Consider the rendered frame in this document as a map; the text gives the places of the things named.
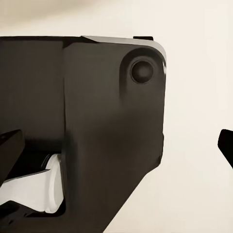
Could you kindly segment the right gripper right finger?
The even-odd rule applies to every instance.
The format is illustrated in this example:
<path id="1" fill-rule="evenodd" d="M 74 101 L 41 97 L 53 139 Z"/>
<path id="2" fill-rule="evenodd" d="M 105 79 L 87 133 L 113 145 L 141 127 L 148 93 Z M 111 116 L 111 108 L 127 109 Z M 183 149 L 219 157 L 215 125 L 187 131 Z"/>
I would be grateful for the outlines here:
<path id="1" fill-rule="evenodd" d="M 217 145 L 233 168 L 233 131 L 222 129 Z"/>

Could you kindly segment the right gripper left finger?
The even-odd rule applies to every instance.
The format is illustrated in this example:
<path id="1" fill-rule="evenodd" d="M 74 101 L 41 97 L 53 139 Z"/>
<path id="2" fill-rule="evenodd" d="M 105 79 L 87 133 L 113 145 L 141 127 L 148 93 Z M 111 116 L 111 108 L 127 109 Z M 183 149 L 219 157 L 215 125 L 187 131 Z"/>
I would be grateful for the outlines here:
<path id="1" fill-rule="evenodd" d="M 21 129 L 0 134 L 0 187 L 25 149 Z"/>

